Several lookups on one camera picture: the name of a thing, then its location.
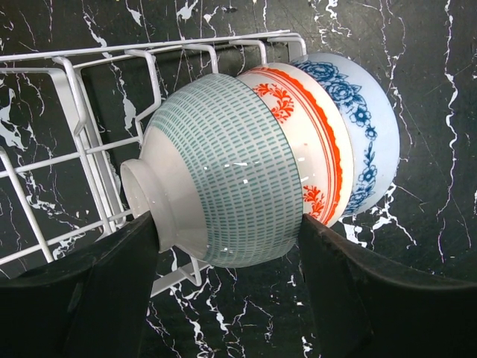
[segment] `green dashed pattern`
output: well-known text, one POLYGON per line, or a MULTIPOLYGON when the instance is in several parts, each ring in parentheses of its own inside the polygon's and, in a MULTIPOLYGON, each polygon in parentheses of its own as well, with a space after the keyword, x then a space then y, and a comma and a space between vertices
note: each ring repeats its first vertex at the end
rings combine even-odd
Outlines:
POLYGON ((186 162, 205 213, 214 266, 286 254, 303 213, 290 146, 267 106, 242 82, 212 74, 174 93, 151 124, 186 162))

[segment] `red floral pattern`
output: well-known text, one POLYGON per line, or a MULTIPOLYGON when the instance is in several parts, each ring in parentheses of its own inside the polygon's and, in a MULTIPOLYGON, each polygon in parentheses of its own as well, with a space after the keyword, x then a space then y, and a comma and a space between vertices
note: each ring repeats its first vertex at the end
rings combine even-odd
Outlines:
POLYGON ((306 203, 312 203, 312 211, 309 213, 315 219, 318 219, 325 207, 325 195, 316 186, 305 185, 305 194, 303 194, 303 200, 306 203))
POLYGON ((259 97, 272 95, 278 98, 278 105, 271 109, 271 112, 282 125, 291 116, 294 110, 294 103, 286 89, 278 87, 276 84, 259 84, 253 90, 259 97))

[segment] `ceramic bowl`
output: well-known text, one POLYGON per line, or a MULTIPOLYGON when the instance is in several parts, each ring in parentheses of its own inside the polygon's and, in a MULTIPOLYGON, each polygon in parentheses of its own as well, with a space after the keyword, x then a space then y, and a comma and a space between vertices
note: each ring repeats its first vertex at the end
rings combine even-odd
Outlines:
POLYGON ((333 100, 312 77, 284 63, 237 78, 260 96, 283 129, 300 173, 304 213, 333 225, 353 185, 351 142, 333 100))
POLYGON ((274 115, 241 81, 211 74, 155 112, 138 160, 121 165, 134 216, 152 212, 160 250, 244 267, 296 242, 302 189, 274 115))
POLYGON ((388 97, 365 69, 336 54, 308 54, 292 62, 335 102, 350 134, 354 184, 344 215, 361 213, 386 193, 399 162, 399 131, 388 97))

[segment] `bowl with blue floral pattern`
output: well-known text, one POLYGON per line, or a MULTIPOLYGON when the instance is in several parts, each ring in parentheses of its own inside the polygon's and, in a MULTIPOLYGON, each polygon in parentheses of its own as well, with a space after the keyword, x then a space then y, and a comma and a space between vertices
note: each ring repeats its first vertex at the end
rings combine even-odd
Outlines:
POLYGON ((399 162, 399 130, 385 91, 360 65, 336 54, 307 54, 291 64, 326 90, 350 135, 355 169, 344 216, 370 209, 388 190, 399 162))

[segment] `bowl with red pattern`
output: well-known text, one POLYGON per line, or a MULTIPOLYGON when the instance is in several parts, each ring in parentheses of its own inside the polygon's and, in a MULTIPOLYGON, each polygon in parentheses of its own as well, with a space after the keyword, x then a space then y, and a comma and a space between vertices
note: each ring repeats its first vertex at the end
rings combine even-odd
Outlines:
POLYGON ((285 134, 300 174, 303 212, 326 226, 342 216, 353 187, 353 150, 344 120, 317 81, 285 63, 237 77, 268 106, 285 134))

